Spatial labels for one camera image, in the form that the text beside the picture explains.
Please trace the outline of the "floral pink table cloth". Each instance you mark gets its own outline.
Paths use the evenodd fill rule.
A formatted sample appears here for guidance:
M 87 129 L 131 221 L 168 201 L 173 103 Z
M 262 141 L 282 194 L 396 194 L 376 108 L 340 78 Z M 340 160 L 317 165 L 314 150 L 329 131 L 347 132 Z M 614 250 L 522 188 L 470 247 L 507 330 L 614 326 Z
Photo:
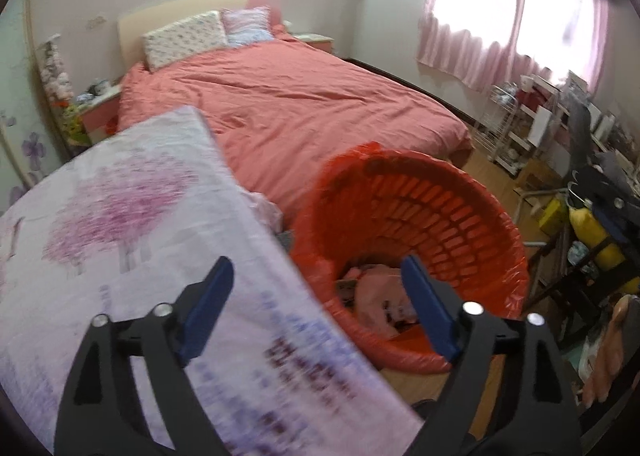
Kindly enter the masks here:
M 232 293 L 186 373 L 230 452 L 402 454 L 421 419 L 311 294 L 192 107 L 94 146 L 2 216 L 1 385 L 36 439 L 53 445 L 94 316 L 140 317 L 220 257 Z

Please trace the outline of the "cluttered desk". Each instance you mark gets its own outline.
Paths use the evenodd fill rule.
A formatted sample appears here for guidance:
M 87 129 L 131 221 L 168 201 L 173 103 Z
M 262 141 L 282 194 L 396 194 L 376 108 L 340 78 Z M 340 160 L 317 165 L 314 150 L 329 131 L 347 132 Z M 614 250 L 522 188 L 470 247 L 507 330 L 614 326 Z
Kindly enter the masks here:
M 614 150 L 593 143 L 591 100 L 586 84 L 569 74 L 553 98 L 568 111 L 568 172 L 565 205 L 582 258 L 600 274 L 610 272 L 625 294 L 639 291 L 639 194 Z

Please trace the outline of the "red laundry basket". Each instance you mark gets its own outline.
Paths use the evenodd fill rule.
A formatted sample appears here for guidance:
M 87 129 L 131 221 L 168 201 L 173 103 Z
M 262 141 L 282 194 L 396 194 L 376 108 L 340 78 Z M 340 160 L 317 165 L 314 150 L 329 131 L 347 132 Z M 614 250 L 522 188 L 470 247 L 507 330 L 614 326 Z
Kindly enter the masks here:
M 385 340 L 345 308 L 350 268 L 415 254 L 436 280 L 505 318 L 521 314 L 527 259 L 518 227 L 484 185 L 447 161 L 369 143 L 327 161 L 293 222 L 292 259 L 322 306 L 377 368 L 448 372 L 420 326 Z

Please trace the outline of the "floral sliding wardrobe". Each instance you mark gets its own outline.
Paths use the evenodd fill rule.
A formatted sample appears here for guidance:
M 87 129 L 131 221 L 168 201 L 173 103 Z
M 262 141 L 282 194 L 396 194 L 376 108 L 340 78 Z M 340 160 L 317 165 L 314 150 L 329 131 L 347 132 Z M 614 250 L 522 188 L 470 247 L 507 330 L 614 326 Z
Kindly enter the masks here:
M 26 0 L 9 0 L 1 12 L 1 210 L 65 159 L 27 32 Z

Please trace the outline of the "small red bin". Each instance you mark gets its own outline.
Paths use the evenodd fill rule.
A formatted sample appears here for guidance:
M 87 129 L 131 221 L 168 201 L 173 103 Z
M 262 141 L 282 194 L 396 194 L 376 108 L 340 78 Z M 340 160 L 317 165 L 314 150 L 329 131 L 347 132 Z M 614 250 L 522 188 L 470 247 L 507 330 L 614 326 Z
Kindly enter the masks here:
M 118 131 L 118 117 L 115 116 L 104 124 L 104 132 L 107 136 L 115 135 Z

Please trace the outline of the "pink white nightstand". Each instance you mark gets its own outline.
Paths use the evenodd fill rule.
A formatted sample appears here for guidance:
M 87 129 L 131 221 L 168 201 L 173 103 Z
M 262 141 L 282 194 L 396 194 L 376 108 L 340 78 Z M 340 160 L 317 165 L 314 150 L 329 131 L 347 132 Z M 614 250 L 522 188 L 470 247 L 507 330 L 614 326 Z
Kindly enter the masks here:
M 122 88 L 116 84 L 107 93 L 91 101 L 80 112 L 82 125 L 92 145 L 110 138 L 104 132 L 104 124 L 115 116 L 119 117 L 120 94 L 122 94 Z

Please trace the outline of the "black white mug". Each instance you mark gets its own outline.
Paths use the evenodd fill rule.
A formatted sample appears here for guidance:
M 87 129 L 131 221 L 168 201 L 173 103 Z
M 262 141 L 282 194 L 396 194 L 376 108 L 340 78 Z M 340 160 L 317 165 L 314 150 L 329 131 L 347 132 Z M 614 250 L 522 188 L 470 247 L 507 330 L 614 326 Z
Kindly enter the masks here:
M 89 104 L 95 98 L 107 93 L 111 90 L 112 84 L 108 79 L 96 80 L 93 84 L 90 84 L 87 90 L 75 96 L 74 102 L 77 105 Z

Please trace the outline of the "stuffed toy column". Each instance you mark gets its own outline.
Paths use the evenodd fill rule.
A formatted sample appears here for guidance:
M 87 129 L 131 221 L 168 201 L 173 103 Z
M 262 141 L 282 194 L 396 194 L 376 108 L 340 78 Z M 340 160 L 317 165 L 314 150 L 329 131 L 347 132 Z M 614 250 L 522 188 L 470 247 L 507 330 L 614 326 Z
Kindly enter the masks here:
M 40 79 L 56 126 L 70 156 L 75 157 L 91 146 L 90 138 L 82 123 L 76 95 L 66 72 L 58 40 L 54 34 L 39 47 Z

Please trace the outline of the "coral pink bed duvet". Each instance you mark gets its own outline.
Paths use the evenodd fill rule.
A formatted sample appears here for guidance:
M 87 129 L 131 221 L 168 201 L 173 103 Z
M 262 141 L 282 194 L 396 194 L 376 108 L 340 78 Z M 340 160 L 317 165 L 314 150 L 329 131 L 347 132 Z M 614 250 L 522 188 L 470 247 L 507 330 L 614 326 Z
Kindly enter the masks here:
M 323 165 L 362 144 L 415 150 L 463 167 L 465 123 L 416 90 L 294 38 L 207 51 L 122 79 L 118 125 L 193 106 L 235 179 L 294 221 Z

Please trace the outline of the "pink window curtain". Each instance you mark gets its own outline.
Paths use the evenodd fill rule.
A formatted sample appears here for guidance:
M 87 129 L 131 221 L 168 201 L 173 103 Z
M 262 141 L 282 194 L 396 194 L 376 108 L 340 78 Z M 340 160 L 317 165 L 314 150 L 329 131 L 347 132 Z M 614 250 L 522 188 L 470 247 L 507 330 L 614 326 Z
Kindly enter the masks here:
M 601 78 L 608 0 L 425 0 L 416 59 L 480 92 L 538 75 Z

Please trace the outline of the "white floral pillow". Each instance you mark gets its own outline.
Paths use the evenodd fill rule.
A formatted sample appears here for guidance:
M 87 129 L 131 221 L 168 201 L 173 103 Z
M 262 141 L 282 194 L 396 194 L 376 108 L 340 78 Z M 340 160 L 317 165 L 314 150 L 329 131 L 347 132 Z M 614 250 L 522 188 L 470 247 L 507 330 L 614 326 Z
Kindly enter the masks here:
M 142 36 L 146 66 L 156 72 L 179 60 L 211 50 L 228 49 L 218 11 L 189 16 Z

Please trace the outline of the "pink striped pillow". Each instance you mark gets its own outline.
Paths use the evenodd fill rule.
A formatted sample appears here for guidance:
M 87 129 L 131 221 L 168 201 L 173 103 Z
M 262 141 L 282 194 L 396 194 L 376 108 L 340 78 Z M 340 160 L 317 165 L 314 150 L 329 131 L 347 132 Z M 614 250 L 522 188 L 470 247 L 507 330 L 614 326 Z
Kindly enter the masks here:
M 271 31 L 271 12 L 268 6 L 240 8 L 239 10 L 226 8 L 220 15 L 229 46 L 232 48 L 274 39 Z

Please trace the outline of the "far side nightstand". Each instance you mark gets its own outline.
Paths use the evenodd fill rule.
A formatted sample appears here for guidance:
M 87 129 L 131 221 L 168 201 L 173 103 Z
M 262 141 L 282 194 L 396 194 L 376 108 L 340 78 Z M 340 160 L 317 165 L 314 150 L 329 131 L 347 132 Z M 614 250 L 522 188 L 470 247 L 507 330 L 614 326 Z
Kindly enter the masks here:
M 294 38 L 317 50 L 333 53 L 334 39 L 323 34 L 294 34 Z

